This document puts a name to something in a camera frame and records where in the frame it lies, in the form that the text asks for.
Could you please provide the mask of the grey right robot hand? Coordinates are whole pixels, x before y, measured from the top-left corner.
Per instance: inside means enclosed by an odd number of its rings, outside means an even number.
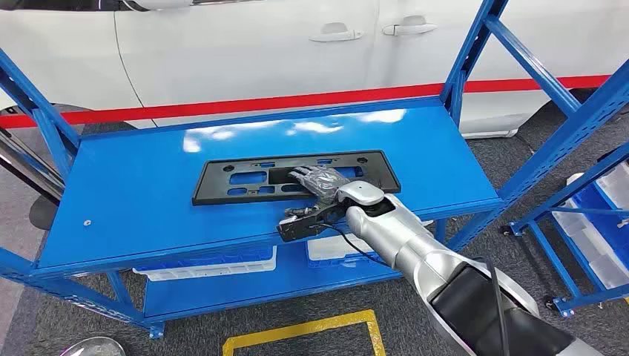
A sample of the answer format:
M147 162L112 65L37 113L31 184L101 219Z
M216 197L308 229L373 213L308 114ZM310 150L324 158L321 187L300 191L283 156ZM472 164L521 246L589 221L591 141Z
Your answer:
M334 203L337 190L350 183L348 178L334 168L323 166L298 166L293 168L288 176L314 194L323 205Z

